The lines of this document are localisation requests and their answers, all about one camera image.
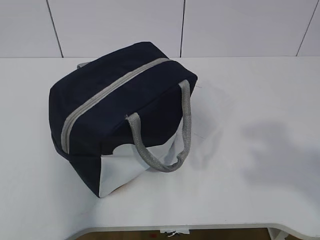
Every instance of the gray zipper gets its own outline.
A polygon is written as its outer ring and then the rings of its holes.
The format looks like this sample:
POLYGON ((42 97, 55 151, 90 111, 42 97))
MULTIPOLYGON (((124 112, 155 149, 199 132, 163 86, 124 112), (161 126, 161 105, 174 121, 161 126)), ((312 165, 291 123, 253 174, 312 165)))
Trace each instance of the gray zipper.
POLYGON ((115 91, 117 88, 121 87, 123 84, 129 82, 131 79, 141 74, 142 72, 167 61, 171 61, 168 58, 158 58, 154 61, 151 61, 145 65, 138 67, 137 69, 128 72, 124 76, 120 77, 109 86, 105 87, 103 90, 98 92, 96 95, 92 96, 89 100, 87 100, 84 104, 79 106, 76 110, 74 110, 64 121, 63 128, 61 131, 61 146, 62 150, 69 154, 70 150, 70 133, 73 125, 76 120, 84 114, 86 111, 91 109, 94 105, 98 104, 102 99, 108 96, 110 93, 115 91))

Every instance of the white table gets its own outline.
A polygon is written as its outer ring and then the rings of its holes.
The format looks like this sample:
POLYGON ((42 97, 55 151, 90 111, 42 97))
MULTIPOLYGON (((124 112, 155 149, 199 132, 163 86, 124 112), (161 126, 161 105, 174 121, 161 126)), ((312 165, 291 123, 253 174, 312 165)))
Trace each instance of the white table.
POLYGON ((189 157, 103 199, 48 122, 50 87, 91 60, 0 59, 0 239, 259 227, 320 239, 320 57, 177 59, 199 77, 189 157))

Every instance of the white bag panel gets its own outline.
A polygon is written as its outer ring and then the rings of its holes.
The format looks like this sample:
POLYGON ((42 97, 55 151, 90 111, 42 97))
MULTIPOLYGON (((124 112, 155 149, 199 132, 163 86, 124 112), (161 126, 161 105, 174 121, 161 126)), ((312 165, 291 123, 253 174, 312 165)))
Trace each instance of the white bag panel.
MULTIPOLYGON (((169 152, 177 133, 163 145, 147 147, 162 163, 169 152)), ((149 166, 138 154, 135 145, 123 144, 113 150, 112 155, 101 156, 99 196, 101 198, 113 190, 139 176, 149 166)))

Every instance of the insulated bag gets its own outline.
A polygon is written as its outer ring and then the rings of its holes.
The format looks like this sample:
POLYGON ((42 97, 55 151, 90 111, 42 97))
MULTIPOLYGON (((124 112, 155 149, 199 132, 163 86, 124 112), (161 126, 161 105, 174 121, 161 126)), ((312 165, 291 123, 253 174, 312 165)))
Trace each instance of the insulated bag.
POLYGON ((190 151, 196 81, 150 42, 80 64, 50 89, 55 149, 99 198, 150 167, 173 172, 190 151), (180 122, 184 149, 165 164, 180 122))

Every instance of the mesh handle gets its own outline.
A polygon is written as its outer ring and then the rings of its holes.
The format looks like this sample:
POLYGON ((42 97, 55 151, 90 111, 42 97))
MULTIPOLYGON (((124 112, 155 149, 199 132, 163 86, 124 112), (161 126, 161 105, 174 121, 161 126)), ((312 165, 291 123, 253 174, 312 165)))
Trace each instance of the mesh handle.
POLYGON ((172 165, 162 164, 148 149, 145 147, 141 138, 141 120, 137 112, 131 114, 126 119, 128 120, 133 136, 133 142, 140 157, 151 168, 160 172, 173 172, 180 168, 187 158, 191 147, 191 105, 190 105, 190 85, 187 80, 179 83, 181 88, 181 105, 182 105, 182 139, 184 149, 176 158, 177 162, 172 165))

